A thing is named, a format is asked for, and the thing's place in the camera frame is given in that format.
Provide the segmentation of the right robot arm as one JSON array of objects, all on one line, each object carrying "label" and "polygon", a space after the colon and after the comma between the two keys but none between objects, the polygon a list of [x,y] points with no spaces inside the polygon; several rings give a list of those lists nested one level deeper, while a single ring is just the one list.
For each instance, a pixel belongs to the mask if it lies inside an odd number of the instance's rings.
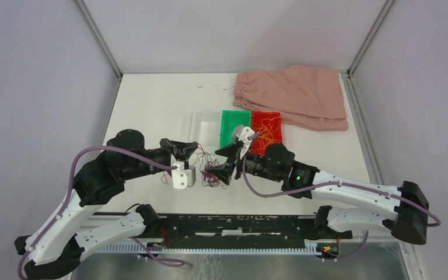
[{"label": "right robot arm", "polygon": [[281,143],[269,146],[263,155],[245,150],[240,142],[217,150],[217,154],[227,160],[210,167],[208,173],[226,185],[232,178],[252,175],[281,183],[281,192],[275,197],[290,195],[349,205],[318,210],[313,229],[321,238],[335,232],[378,230],[410,244],[427,242],[429,202],[416,183],[404,181],[399,186],[387,186],[338,177],[295,160],[295,154]]}]

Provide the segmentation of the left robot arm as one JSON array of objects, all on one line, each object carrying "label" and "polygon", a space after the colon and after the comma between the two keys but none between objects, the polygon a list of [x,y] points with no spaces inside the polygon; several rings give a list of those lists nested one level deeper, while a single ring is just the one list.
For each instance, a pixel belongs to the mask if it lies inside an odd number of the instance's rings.
[{"label": "left robot arm", "polygon": [[122,193],[128,180],[166,172],[176,188],[191,187],[195,169],[190,165],[196,142],[163,138],[156,149],[145,148],[144,135],[125,129],[104,146],[93,146],[98,156],[77,168],[74,158],[64,199],[39,230],[20,236],[15,242],[21,256],[17,274],[20,279],[59,279],[110,244],[143,234],[159,233],[161,220],[151,205],[138,205],[134,212],[104,226],[81,231],[83,223]]}]

